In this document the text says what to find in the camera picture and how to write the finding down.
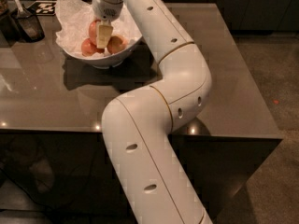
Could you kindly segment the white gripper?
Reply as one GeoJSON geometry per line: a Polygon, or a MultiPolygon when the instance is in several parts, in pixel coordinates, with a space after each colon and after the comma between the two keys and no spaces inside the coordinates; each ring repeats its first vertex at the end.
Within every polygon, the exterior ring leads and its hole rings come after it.
{"type": "Polygon", "coordinates": [[[120,16],[123,1],[92,0],[92,6],[95,17],[101,20],[96,23],[96,46],[104,49],[112,36],[111,22],[120,16]]]}

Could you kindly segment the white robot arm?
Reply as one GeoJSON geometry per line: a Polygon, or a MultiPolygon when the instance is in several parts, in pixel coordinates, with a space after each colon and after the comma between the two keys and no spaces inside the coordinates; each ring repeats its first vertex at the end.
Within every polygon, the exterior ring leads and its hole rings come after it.
{"type": "Polygon", "coordinates": [[[113,21],[127,8],[162,77],[112,100],[102,115],[107,152],[138,224],[212,224],[167,136],[206,104],[211,74],[162,0],[93,0],[113,21]]]}

